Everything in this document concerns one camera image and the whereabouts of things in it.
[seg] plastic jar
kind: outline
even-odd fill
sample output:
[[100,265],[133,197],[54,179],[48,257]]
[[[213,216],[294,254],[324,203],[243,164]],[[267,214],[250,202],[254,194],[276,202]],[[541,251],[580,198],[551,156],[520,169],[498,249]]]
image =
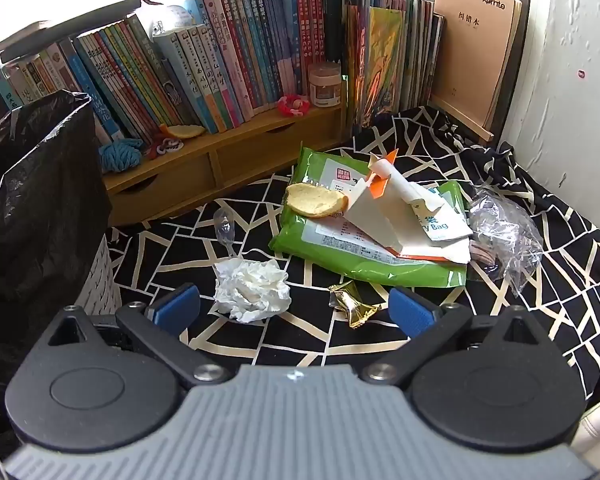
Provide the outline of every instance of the plastic jar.
[[342,75],[337,63],[316,63],[309,67],[309,99],[312,104],[328,108],[340,104]]

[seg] white woven basket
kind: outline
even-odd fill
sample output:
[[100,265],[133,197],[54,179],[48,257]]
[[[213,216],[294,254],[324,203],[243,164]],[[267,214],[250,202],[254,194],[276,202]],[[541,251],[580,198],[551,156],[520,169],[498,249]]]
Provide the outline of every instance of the white woven basket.
[[113,314],[122,305],[120,288],[113,281],[113,267],[104,236],[75,304],[83,307],[90,316]]

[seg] wooden drawer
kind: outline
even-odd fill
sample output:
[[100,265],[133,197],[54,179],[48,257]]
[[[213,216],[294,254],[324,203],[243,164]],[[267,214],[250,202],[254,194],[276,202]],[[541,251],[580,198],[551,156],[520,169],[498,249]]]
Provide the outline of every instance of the wooden drawer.
[[208,154],[169,165],[161,173],[110,196],[110,225],[140,222],[216,188]]
[[300,146],[323,150],[340,138],[340,109],[309,116],[302,121],[264,131],[249,139],[218,148],[218,160],[225,185],[246,175],[298,160]]

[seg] black tablecloth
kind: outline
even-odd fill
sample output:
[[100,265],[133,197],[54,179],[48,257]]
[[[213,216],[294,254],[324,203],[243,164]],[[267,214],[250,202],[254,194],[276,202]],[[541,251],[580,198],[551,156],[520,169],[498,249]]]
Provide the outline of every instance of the black tablecloth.
[[[515,200],[544,238],[541,267],[522,296],[486,276],[456,288],[416,288],[435,303],[457,301],[477,314],[495,315],[508,304],[531,310],[582,377],[589,396],[600,374],[600,230],[537,184],[515,161],[511,149],[467,146],[443,114],[414,108],[360,133],[334,153],[368,160],[395,148],[395,167],[414,182],[457,180],[470,199],[487,183]],[[328,305],[326,287],[342,277],[267,247],[280,226],[278,214],[293,168],[280,171],[173,219],[109,230],[109,249],[123,301],[151,302],[183,282],[195,283],[202,312],[181,339],[231,368],[240,364],[323,365],[349,363],[361,369],[382,352],[406,342],[404,333],[379,312],[357,330]],[[275,257],[289,274],[288,312],[256,325],[240,325],[212,311],[212,264],[227,256],[216,241],[213,213],[235,213],[235,251],[251,260]],[[388,287],[358,282],[367,303],[383,303]]]

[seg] black trash bag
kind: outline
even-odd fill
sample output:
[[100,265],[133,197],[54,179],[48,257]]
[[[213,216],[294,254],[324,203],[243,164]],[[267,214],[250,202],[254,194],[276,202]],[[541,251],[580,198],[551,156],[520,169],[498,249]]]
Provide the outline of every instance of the black trash bag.
[[110,210],[87,94],[58,91],[0,120],[0,405],[33,343],[78,298]]

